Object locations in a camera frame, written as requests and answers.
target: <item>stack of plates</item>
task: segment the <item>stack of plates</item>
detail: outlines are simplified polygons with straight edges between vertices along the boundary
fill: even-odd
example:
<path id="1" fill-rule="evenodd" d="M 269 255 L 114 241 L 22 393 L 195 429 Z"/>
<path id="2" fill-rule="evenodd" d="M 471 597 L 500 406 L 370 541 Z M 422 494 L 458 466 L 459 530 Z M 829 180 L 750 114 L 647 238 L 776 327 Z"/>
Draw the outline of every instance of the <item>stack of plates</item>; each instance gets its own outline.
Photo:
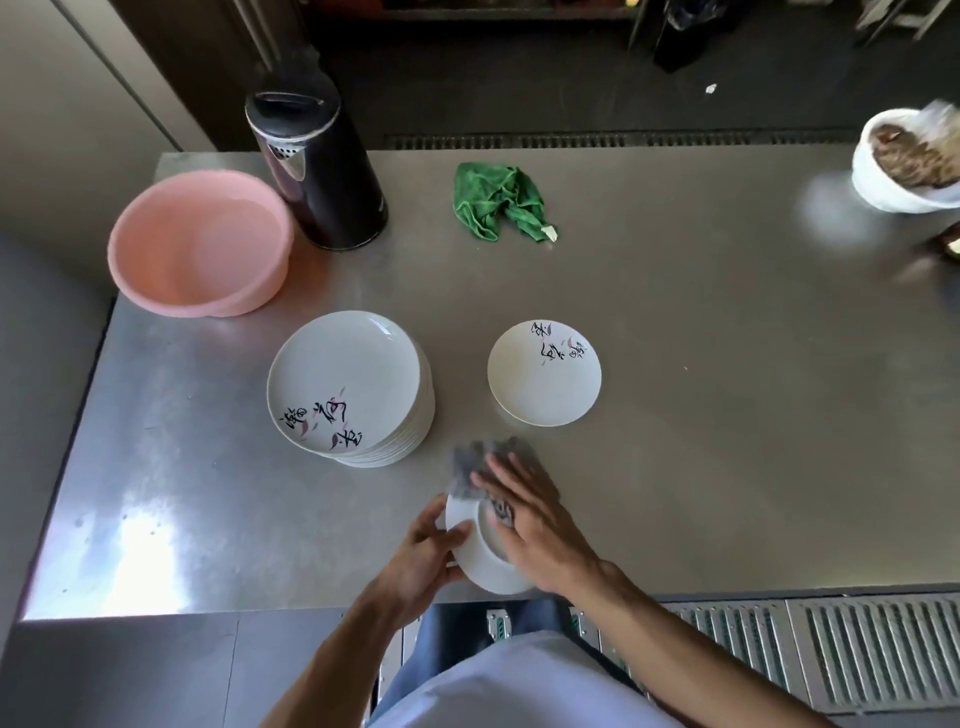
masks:
<path id="1" fill-rule="evenodd" d="M 338 311 L 301 327 L 267 377 L 274 423 L 295 445 L 353 468 L 402 460 L 436 406 L 430 364 L 390 319 Z"/>

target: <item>hand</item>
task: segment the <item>hand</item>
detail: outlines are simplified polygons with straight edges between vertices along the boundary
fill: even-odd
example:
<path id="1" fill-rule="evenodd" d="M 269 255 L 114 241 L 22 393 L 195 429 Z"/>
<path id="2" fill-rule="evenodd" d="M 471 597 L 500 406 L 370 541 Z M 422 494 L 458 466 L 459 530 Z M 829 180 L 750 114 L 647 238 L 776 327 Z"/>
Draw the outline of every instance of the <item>hand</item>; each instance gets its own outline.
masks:
<path id="1" fill-rule="evenodd" d="M 508 459 L 510 467 L 487 455 L 499 482 L 482 473 L 471 473 L 470 480 L 514 509 L 515 528 L 488 511 L 510 562 L 545 592 L 568 596 L 580 575 L 600 567 L 600 559 L 560 504 L 560 493 L 546 471 L 527 468 L 513 453 Z"/>
<path id="2" fill-rule="evenodd" d="M 460 567 L 448 567 L 447 563 L 453 560 L 450 550 L 467 540 L 472 523 L 464 521 L 441 530 L 435 521 L 445 507 L 444 494 L 429 502 L 369 586 L 376 598 L 396 612 L 396 629 L 422 615 L 441 586 L 464 578 Z"/>

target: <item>stainless steel counter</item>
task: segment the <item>stainless steel counter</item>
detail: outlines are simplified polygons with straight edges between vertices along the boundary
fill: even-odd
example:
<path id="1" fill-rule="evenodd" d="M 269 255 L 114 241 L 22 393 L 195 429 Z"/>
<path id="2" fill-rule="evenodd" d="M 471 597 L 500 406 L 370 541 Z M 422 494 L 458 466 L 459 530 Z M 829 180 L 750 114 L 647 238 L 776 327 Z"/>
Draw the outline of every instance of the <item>stainless steel counter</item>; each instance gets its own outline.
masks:
<path id="1" fill-rule="evenodd" d="M 339 255 L 299 243 L 266 307 L 182 321 L 117 303 L 25 618 L 346 605 L 444 488 L 451 447 L 508 433 L 654 594 L 960 581 L 960 324 L 885 262 L 949 218 L 859 207 L 850 155 L 373 153 L 386 232 Z M 450 196 L 471 158 L 523 167 L 559 241 L 470 237 Z M 266 175 L 255 155 L 181 155 L 158 176 L 220 165 Z M 398 321 L 433 366 L 433 429 L 381 470 L 294 448 L 267 412 L 279 346 L 345 308 Z M 523 425 L 488 389 L 493 342 L 531 318 L 600 355 L 572 425 Z"/>

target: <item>green towel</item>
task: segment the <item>green towel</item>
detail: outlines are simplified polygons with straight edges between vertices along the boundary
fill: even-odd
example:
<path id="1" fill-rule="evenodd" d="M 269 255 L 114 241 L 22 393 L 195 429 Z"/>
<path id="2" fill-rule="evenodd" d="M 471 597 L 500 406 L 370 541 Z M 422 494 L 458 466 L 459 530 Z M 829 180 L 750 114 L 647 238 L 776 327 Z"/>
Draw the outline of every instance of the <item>green towel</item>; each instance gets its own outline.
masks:
<path id="1" fill-rule="evenodd" d="M 465 161 L 453 178 L 453 211 L 477 237 L 496 240 L 496 214 L 504 212 L 538 243 L 557 239 L 543 219 L 543 198 L 518 167 Z"/>

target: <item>bowl of food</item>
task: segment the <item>bowl of food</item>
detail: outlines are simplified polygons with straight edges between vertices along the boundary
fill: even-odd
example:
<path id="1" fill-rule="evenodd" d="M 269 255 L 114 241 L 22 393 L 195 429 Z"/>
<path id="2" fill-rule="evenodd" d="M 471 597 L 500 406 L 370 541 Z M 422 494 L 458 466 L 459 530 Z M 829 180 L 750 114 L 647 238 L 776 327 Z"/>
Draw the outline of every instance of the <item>bowl of food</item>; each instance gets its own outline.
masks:
<path id="1" fill-rule="evenodd" d="M 853 188 L 884 212 L 918 214 L 960 207 L 960 195 L 938 194 L 956 184 L 953 165 L 909 130 L 917 109 L 888 109 L 863 128 L 853 151 Z"/>
<path id="2" fill-rule="evenodd" d="M 123 211 L 107 247 L 131 301 L 163 316 L 239 316 L 287 277 L 294 225 L 282 198 L 242 172 L 187 172 L 149 187 Z"/>

